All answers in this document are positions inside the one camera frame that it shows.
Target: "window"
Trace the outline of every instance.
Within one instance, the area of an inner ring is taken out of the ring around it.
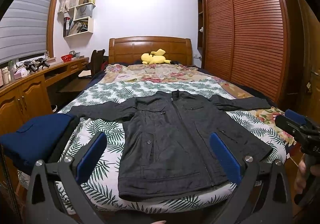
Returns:
[[[53,56],[57,0],[14,0],[0,21],[0,63],[39,55]]]

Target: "black jacket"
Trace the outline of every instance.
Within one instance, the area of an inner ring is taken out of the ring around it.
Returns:
[[[209,145],[216,132],[228,148],[255,160],[272,148],[224,111],[270,108],[256,97],[228,100],[219,95],[158,91],[123,103],[74,106],[71,114],[123,122],[125,145],[120,161],[119,197],[125,200],[180,195],[228,181]]]

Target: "jacket sleeve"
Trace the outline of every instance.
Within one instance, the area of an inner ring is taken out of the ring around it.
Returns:
[[[108,121],[128,121],[137,111],[137,98],[130,98],[122,103],[105,102],[91,106],[73,106],[68,114],[87,119]]]
[[[252,111],[257,109],[270,109],[271,106],[265,99],[249,97],[243,99],[229,100],[220,95],[212,95],[209,101],[222,111]]]

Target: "floral bedspread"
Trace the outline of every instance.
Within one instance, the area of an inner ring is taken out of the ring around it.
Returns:
[[[115,64],[108,65],[105,69],[106,75],[100,83],[111,83],[118,81],[137,82],[151,81],[154,83],[160,82],[176,82],[176,81],[199,81],[207,77],[213,78],[217,83],[233,98],[240,99],[252,97],[248,92],[240,89],[236,85],[228,83],[218,77],[210,76],[201,73],[195,67],[186,67],[181,64],[136,64],[128,67]],[[275,125],[275,117],[279,114],[284,114],[278,108],[271,107],[269,110],[255,110],[251,113],[260,119],[263,123],[273,128],[286,144],[287,150],[295,144],[293,137]]]
[[[151,81],[118,81],[114,83],[95,84],[65,106],[60,113],[67,113],[71,107],[77,105],[94,105],[107,101],[121,103],[131,97],[149,96],[159,90],[171,93],[177,89],[187,91],[191,94],[200,94],[206,98],[211,97],[213,94],[218,94],[228,99],[234,99],[212,77],[194,82],[153,83]],[[266,162],[272,162],[276,158],[282,162],[285,161],[286,151],[284,141],[273,128],[259,120],[252,112],[231,111],[227,113],[249,132],[273,148],[273,152],[266,159]],[[226,183],[177,199],[154,202],[125,201],[119,198],[117,186],[119,162],[125,143],[124,130],[121,123],[108,122],[101,119],[92,120],[81,118],[61,158],[66,155],[75,155],[82,146],[90,141],[97,131],[106,133],[108,137],[107,148],[93,170],[88,182],[83,183],[81,187],[98,210],[117,211],[119,209],[130,209],[146,213],[189,211],[223,201],[231,195],[235,188],[235,184]],[[19,179],[25,187],[28,186],[29,176],[20,172]],[[57,182],[57,187],[69,213],[74,213],[72,204],[63,185]]]

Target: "sliding wardrobe door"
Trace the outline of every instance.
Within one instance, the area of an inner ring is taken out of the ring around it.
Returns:
[[[287,39],[279,0],[233,0],[234,51],[231,82],[272,100],[283,81]]]
[[[204,68],[229,80],[232,46],[231,0],[207,0],[207,40]]]

